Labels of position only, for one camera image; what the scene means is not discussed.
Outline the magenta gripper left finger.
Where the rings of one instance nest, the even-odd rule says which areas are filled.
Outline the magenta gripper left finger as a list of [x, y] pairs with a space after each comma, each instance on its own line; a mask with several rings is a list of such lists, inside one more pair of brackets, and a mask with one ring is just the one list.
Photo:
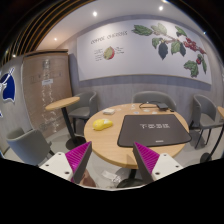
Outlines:
[[83, 177], [91, 153], [92, 142], [86, 142], [65, 154], [73, 171], [73, 181], [76, 184], [79, 184]]

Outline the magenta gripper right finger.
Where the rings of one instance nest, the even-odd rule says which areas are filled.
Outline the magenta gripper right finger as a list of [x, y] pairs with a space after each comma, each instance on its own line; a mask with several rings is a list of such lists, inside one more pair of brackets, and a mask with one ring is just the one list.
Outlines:
[[143, 182], [149, 184], [153, 182], [152, 171], [160, 157], [158, 153], [147, 148], [140, 143], [133, 144], [133, 153], [142, 176]]

